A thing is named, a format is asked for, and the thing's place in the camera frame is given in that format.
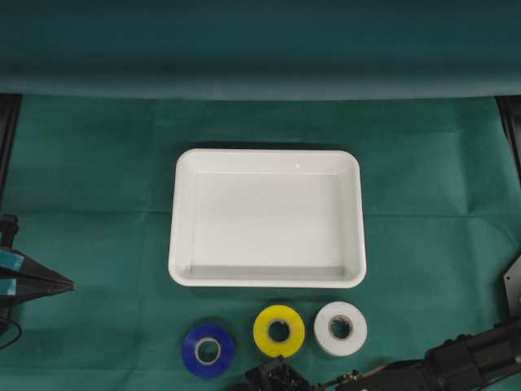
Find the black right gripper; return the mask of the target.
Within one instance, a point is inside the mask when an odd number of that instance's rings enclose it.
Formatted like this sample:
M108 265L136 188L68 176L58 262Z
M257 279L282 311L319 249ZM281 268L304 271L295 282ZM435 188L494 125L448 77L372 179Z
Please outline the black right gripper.
M247 371L244 380L233 384L231 389L234 391L315 390L283 356L278 356Z

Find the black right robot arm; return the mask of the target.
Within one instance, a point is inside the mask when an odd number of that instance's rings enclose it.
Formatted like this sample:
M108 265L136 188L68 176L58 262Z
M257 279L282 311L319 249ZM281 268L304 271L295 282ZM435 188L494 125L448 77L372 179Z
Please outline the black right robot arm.
M351 371L311 385L285 358L247 371L231 390L483 390L520 373L520 260L503 275L510 317L476 335L460 335L423 359L393 362L361 374Z

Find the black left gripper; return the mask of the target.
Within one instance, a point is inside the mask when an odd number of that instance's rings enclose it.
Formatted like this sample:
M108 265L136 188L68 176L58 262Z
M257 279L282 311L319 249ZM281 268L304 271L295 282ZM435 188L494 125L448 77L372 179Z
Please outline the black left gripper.
M60 273L46 268L31 257L13 250L15 236L19 232L19 219L13 214L0 217L1 276L29 279L1 279L1 303L21 304L41 297L72 291L72 281Z

